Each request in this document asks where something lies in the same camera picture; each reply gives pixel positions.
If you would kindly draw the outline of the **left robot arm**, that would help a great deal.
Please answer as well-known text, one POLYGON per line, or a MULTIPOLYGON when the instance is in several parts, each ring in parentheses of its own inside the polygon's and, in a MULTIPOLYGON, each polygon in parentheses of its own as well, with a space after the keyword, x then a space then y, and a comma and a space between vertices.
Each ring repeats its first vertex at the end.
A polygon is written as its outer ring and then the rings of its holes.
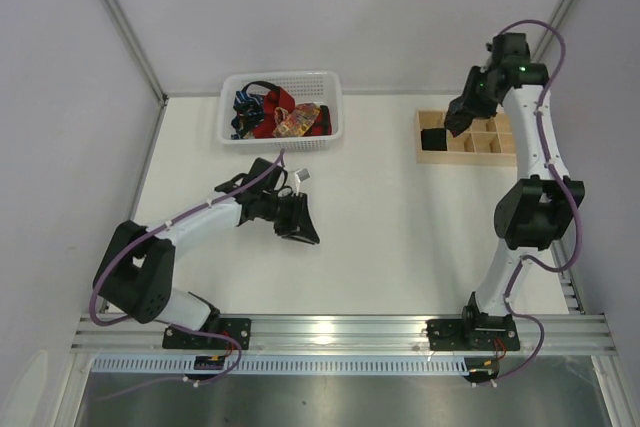
POLYGON ((308 177, 305 169, 287 171, 282 156, 273 162, 257 158, 248 172, 219 184, 200 203, 154 227, 132 220, 119 224, 92 283, 92 322, 110 324, 97 311, 103 299, 121 311, 122 321, 164 324, 172 348, 242 350, 245 337, 224 330, 219 309, 175 287, 176 263, 202 242, 254 220, 271 223, 282 239, 319 244, 308 196, 301 190, 308 177))

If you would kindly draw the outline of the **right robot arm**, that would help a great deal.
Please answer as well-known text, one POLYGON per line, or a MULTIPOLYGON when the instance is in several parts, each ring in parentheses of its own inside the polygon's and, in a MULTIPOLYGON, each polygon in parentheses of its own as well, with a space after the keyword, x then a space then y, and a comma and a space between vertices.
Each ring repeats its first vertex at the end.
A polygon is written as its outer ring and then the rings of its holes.
POLYGON ((434 350, 519 349, 513 301, 520 281, 533 265, 554 272, 539 252, 561 239, 568 227, 581 226, 578 207, 585 186, 564 165, 551 119, 550 87, 556 74, 532 61, 523 33, 503 31, 487 49, 487 63, 470 69, 461 96, 449 104, 444 126, 459 136, 473 121, 504 110, 514 135, 517 181, 496 205, 493 224, 499 242, 480 287, 459 319, 428 324, 434 350))

